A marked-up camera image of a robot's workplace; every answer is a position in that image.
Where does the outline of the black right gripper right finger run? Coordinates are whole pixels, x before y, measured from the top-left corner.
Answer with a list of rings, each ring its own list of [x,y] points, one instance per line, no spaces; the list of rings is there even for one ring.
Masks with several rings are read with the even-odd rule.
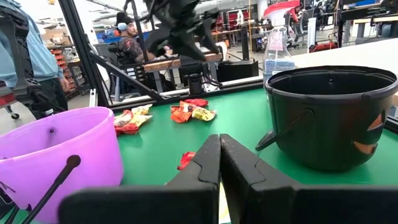
[[[221,134],[220,171],[232,223],[397,224],[397,187],[302,184]]]

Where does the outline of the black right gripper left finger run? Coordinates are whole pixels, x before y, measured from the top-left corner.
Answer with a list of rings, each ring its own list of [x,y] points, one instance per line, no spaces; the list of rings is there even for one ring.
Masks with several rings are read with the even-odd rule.
[[[208,136],[189,164],[165,185],[80,190],[58,208],[60,223],[217,223],[221,143]]]

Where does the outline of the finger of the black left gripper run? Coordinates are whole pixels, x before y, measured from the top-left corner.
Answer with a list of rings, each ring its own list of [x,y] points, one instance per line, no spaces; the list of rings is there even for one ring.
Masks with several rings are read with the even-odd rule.
[[[166,54],[170,49],[169,45],[170,29],[160,28],[149,32],[147,40],[145,41],[146,50],[155,57],[160,57]]]
[[[216,24],[218,14],[219,12],[204,12],[200,25],[201,42],[204,47],[214,54],[220,52],[212,37],[212,30]]]

